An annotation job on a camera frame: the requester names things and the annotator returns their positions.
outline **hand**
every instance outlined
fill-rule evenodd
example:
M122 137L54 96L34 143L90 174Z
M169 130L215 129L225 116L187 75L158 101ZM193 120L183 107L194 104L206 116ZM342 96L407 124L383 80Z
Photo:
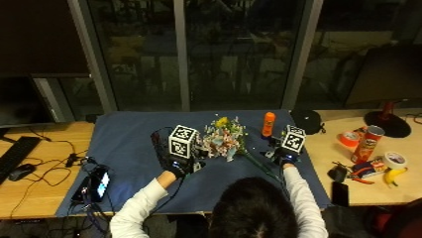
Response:
M273 163L274 163L277 166L283 167L283 165L286 165L286 164L294 165L295 162L297 162L297 158L293 157L293 156L290 156L290 155L286 155L286 154L282 152L282 149L281 149L281 148L277 148L277 150L274 151L274 160L273 160Z
M173 161L173 163L165 168L165 171L171 172L175 176L175 179L182 178L187 173L186 167L181 165L181 163Z

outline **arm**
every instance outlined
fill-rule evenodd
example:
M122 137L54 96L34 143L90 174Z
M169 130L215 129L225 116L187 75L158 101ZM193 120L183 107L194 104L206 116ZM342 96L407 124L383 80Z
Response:
M326 223L315 202L307 182L302 179L298 169L291 164L283 165L286 187L299 225L299 237L329 237Z
M126 200L121 210L113 216L109 229L114 238L147 237L142 231L142 223L157 201L167 195L166 188L175 181L173 173L163 171L149 184Z

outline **computer mouse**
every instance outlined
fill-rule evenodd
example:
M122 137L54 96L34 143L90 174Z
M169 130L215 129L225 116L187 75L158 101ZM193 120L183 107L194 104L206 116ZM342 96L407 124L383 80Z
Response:
M36 170L36 166L32 164L25 164L14 169L9 174L9 180L17 181L22 179L28 174Z

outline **keyboard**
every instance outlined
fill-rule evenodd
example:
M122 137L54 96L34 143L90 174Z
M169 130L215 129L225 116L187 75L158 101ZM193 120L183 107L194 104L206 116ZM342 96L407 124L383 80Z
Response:
M0 184L41 142L40 137L21 137L0 159Z

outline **green stem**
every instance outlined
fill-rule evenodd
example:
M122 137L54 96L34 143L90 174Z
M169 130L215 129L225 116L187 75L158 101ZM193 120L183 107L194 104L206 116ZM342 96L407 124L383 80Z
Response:
M275 180L281 181L279 177L277 177L277 176L274 175L274 173L271 172L271 170L270 170L263 164L261 164L261 163L251 157L251 155L250 155L247 152L242 153L242 155L243 155L243 156L246 157L246 159L265 172L265 174L266 174L267 176L270 176L270 177L274 178Z

